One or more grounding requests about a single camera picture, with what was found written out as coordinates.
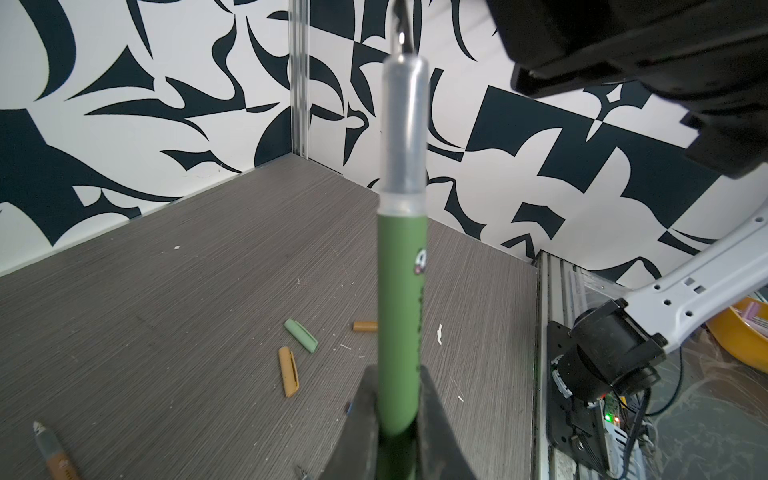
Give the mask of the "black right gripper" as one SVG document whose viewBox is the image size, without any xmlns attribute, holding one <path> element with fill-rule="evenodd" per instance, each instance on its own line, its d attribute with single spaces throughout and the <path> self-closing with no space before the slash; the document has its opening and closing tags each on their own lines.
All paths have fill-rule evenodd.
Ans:
<svg viewBox="0 0 768 480">
<path fill-rule="evenodd" d="M 682 106 L 687 157 L 738 179 L 767 161 L 764 1 L 491 1 L 515 67 L 512 88 L 543 98 L 637 80 Z"/>
</svg>

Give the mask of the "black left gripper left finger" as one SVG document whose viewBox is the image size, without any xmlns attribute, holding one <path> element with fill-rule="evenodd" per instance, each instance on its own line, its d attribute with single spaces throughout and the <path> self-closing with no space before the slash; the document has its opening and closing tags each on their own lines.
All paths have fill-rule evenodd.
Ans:
<svg viewBox="0 0 768 480">
<path fill-rule="evenodd" d="M 373 480 L 379 444 L 377 416 L 378 369 L 368 366 L 362 375 L 341 435 L 320 480 Z"/>
</svg>

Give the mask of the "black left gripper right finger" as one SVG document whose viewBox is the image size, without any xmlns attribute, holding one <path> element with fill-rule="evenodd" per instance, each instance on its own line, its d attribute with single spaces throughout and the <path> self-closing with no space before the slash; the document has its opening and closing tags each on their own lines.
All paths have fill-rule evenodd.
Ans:
<svg viewBox="0 0 768 480">
<path fill-rule="evenodd" d="M 416 440 L 417 479 L 476 479 L 458 445 L 435 383 L 425 365 L 420 366 Z"/>
</svg>

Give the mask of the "dark green pen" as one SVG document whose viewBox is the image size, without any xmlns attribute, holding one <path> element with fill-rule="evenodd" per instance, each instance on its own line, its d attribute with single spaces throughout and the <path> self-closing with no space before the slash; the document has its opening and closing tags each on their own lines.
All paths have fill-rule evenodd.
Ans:
<svg viewBox="0 0 768 480">
<path fill-rule="evenodd" d="M 393 2 L 391 13 L 392 47 L 382 69 L 377 210 L 380 440 L 376 476 L 412 479 L 427 260 L 429 65 L 417 52 L 406 2 Z"/>
</svg>

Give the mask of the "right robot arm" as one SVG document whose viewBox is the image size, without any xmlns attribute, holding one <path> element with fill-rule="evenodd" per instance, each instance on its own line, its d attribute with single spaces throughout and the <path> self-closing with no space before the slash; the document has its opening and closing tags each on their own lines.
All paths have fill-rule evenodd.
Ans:
<svg viewBox="0 0 768 480">
<path fill-rule="evenodd" d="M 682 106 L 697 133 L 687 157 L 739 178 L 767 160 L 767 5 L 763 1 L 493 1 L 491 15 L 531 98 L 637 80 Z M 648 393 L 656 365 L 697 327 L 767 278 L 767 211 L 672 273 L 545 326 L 538 444 L 553 472 L 556 425 L 611 392 Z"/>
</svg>

